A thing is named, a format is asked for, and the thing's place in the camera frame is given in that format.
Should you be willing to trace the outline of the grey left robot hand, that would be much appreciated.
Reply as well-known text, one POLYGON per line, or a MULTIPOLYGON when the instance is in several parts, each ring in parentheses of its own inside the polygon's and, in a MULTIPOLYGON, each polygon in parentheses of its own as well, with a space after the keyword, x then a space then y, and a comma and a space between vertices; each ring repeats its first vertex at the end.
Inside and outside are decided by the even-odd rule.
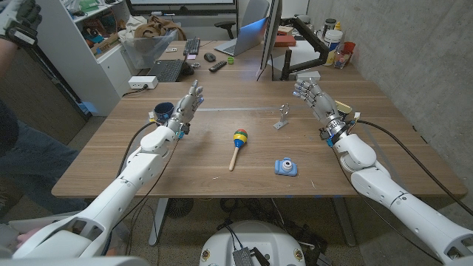
POLYGON ((191 85, 188 94, 177 102, 166 126, 176 134, 180 133, 182 127, 193 119, 194 113, 204 101, 202 92, 203 87, 198 85, 198 80, 195 80, 191 85))

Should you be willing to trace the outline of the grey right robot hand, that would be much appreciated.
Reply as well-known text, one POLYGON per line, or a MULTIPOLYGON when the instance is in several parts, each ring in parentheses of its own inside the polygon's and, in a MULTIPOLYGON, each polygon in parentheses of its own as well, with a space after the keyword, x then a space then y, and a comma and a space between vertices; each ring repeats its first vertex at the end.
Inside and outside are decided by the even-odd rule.
POLYGON ((306 102, 323 126, 332 131, 335 127, 344 125, 336 102, 326 92, 323 92, 317 83, 298 79, 294 88, 293 94, 306 102))

